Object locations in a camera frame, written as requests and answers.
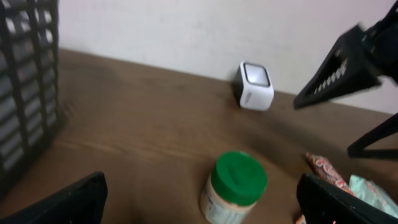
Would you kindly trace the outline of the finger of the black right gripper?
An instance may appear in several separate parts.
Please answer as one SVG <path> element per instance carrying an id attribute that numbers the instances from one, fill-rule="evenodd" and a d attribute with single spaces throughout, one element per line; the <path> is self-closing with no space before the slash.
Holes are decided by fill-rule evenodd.
<path id="1" fill-rule="evenodd" d="M 323 103 L 381 85 L 380 70 L 370 60 L 358 25 L 338 37 L 312 79 L 294 99 L 294 108 Z"/>
<path id="2" fill-rule="evenodd" d="M 373 143 L 395 133 L 397 133 L 397 114 L 391 116 L 348 146 L 348 156 L 362 159 L 397 160 L 397 149 L 366 149 Z"/>

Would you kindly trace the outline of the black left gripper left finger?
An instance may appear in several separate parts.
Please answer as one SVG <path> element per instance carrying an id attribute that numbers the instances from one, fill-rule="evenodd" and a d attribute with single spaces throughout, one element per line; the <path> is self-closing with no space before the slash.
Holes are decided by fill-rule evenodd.
<path id="1" fill-rule="evenodd" d="M 6 218 L 1 224 L 100 224 L 108 188 L 103 172 L 94 172 Z"/>

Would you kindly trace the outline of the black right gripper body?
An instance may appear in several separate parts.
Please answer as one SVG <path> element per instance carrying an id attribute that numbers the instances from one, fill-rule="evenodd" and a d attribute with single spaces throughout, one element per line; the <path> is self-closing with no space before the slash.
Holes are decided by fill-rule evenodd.
<path id="1" fill-rule="evenodd" d="M 382 20 L 365 31 L 362 44 L 370 62 L 397 83 L 397 1 Z"/>

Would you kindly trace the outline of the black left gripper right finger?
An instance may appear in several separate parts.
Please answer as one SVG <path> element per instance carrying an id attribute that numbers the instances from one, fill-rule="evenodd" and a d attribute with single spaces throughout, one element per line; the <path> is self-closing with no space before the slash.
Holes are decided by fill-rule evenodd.
<path id="1" fill-rule="evenodd" d="M 308 224 L 397 224 L 397 218 L 311 173 L 301 176 L 297 200 Z"/>

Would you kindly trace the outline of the red chocolate bar wrapper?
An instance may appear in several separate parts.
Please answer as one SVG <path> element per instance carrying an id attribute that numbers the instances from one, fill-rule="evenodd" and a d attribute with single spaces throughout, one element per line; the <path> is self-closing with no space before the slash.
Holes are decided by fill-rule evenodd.
<path id="1" fill-rule="evenodd" d="M 317 176 L 334 185 L 335 187 L 338 187 L 341 190 L 344 190 L 345 192 L 355 196 L 354 192 L 350 189 L 346 181 L 342 178 L 342 176 L 339 175 L 337 170 L 332 166 L 327 158 L 314 155 L 309 152 L 306 153 L 306 157 L 312 171 L 314 171 Z"/>

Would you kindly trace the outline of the light green tissue pack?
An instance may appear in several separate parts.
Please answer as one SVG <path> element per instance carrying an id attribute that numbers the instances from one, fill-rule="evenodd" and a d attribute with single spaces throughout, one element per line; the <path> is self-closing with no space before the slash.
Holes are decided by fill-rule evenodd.
<path id="1" fill-rule="evenodd" d="M 397 218 L 397 204 L 384 189 L 373 181 L 357 175 L 351 175 L 349 187 L 357 198 Z"/>

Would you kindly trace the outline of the green lid jar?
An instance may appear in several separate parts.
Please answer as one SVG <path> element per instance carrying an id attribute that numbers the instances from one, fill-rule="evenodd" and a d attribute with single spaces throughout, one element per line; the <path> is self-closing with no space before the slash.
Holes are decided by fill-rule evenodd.
<path id="1" fill-rule="evenodd" d="M 217 158 L 200 195 L 200 210 L 213 224 L 241 224 L 266 191 L 267 174 L 242 151 Z"/>

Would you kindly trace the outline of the small orange box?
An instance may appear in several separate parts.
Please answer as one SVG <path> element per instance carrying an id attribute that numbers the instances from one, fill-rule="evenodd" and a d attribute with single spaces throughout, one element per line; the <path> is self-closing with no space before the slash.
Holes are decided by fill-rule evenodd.
<path id="1" fill-rule="evenodd" d="M 298 220 L 295 222 L 295 224 L 307 224 L 304 215 L 301 215 L 301 216 L 298 218 Z"/>

